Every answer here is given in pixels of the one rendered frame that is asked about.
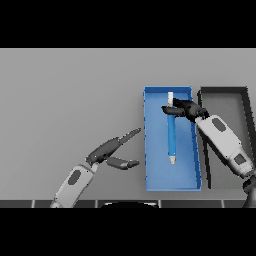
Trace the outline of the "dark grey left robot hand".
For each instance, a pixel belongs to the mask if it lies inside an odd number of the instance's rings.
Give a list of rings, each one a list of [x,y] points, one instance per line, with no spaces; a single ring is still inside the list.
[[[113,157],[113,154],[132,137],[141,131],[140,128],[136,128],[123,137],[115,137],[104,142],[96,149],[94,149],[86,158],[85,161],[93,166],[94,164],[101,164],[106,162],[108,166],[117,168],[119,170],[128,170],[139,165],[138,160],[123,160],[117,157]]]

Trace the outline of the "blue pipe with pale ends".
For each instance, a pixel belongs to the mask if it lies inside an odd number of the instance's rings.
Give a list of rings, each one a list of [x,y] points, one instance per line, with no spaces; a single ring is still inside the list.
[[[173,108],[173,92],[168,92],[168,107]],[[168,114],[168,156],[170,164],[176,162],[176,126],[175,116]]]

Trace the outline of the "dark grey bin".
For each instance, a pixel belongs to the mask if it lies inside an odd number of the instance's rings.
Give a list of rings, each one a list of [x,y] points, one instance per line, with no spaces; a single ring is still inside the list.
[[[198,104],[210,115],[220,116],[241,140],[243,149],[256,166],[256,130],[246,87],[202,87]],[[233,174],[212,149],[208,138],[202,137],[207,186],[209,189],[239,189],[242,180]]]

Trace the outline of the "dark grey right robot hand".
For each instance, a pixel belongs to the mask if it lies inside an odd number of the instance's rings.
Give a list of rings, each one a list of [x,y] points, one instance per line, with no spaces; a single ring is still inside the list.
[[[175,118],[186,117],[192,123],[195,123],[197,118],[205,120],[209,117],[209,112],[205,108],[191,100],[174,98],[172,107],[162,106],[161,109],[164,114],[173,115]]]

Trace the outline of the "blue bin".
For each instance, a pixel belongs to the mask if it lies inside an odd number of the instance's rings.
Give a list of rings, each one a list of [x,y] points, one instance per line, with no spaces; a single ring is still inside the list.
[[[147,191],[200,191],[201,170],[195,124],[185,117],[175,119],[176,161],[168,156],[168,118],[161,107],[168,92],[175,98],[193,100],[191,86],[145,86],[144,155]]]

